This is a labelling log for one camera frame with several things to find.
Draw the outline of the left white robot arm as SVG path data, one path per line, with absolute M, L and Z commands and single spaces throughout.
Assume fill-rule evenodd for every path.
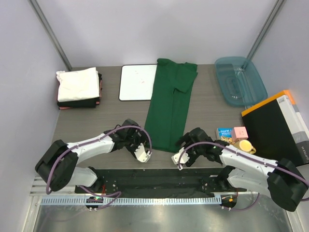
M 104 185 L 104 177 L 93 167 L 80 168 L 77 165 L 123 148 L 142 163 L 146 163 L 152 154 L 149 133 L 132 119 L 94 138 L 75 143 L 53 142 L 36 164 L 35 171 L 46 183 L 47 194 L 66 186 L 78 186 L 85 192 L 97 193 Z

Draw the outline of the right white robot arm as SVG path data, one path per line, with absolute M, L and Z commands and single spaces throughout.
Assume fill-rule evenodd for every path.
M 171 159 L 179 170 L 191 166 L 199 156 L 223 165 L 218 185 L 224 191 L 232 188 L 255 191 L 289 212 L 305 201 L 309 183 L 288 159 L 258 157 L 225 141 L 212 140 L 201 128 L 186 133 L 177 144 L 181 148 Z

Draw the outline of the green polo t shirt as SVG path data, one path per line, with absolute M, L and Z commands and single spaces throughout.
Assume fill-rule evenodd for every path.
M 191 92 L 197 77 L 197 65 L 176 63 L 167 58 L 157 60 L 153 92 L 145 121 L 152 148 L 176 153 L 183 136 Z

